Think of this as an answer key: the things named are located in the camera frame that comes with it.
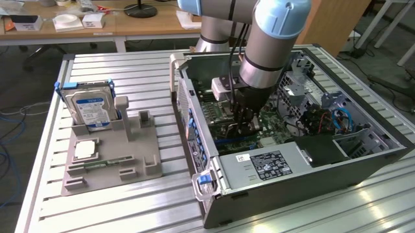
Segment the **hard drive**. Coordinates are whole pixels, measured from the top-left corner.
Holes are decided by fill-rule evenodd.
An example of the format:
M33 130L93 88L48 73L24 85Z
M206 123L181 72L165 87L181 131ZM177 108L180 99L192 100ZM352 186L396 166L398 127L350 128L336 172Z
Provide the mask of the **hard drive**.
M85 124L89 131L104 130L118 119L114 109L113 82L60 83L54 90L61 96L76 125Z

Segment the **power supply label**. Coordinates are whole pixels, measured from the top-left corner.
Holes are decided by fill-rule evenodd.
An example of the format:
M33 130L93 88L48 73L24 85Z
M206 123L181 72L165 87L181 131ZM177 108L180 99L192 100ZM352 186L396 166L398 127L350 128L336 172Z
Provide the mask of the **power supply label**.
M258 178L265 181L278 176L292 173L286 161L278 150L250 156L250 161L254 166Z

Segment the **light blue joint cap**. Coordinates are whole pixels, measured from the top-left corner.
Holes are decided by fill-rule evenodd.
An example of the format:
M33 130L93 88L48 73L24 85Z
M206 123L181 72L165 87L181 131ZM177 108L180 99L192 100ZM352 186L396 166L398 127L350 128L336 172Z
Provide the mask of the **light blue joint cap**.
M177 0L181 10L201 16L200 0Z
M305 26L309 0L258 0L254 19L262 32L276 39L290 39Z

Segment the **blue cable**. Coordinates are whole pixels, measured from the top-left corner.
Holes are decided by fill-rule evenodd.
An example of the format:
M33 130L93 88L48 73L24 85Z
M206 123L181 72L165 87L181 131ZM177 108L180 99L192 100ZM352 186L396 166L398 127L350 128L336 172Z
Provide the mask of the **blue cable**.
M2 205L0 205L0 209L1 209L20 195L20 193L21 193L21 179L20 179L17 166L16 166L13 158L6 153L0 152L0 155L2 155L10 161L10 166L12 166L12 169L13 169L13 172L16 175L16 179L17 179L17 191L13 194L13 196L5 201L5 203L2 203Z
M17 139L20 137L20 135L24 133L24 131L25 131L25 123L21 120L12 120L12 119L6 119L6 118L2 118L2 117L0 117L0 120L21 124L20 132L13 137L10 137L7 140L1 142L1 144L3 145L6 143L12 142L14 139Z
M341 111L345 113L346 118L348 118L348 129L352 131L352 119L350 119L350 114L348 112L348 110L345 108L336 108L334 110L332 110L330 112L330 118L333 119L333 125L337 129L340 129L341 127L338 126L338 123L336 121L336 115L334 115L334 111Z

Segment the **green circuit board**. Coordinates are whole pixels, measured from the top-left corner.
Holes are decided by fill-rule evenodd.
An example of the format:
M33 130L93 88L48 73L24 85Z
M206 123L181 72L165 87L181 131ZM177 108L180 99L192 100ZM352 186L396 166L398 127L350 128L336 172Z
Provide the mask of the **green circuit board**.
M261 131L246 137L225 139L224 129L233 123L228 107L226 101L201 102L209 132L220 155L278 145L292 138L280 116L270 107L264 107L257 118Z

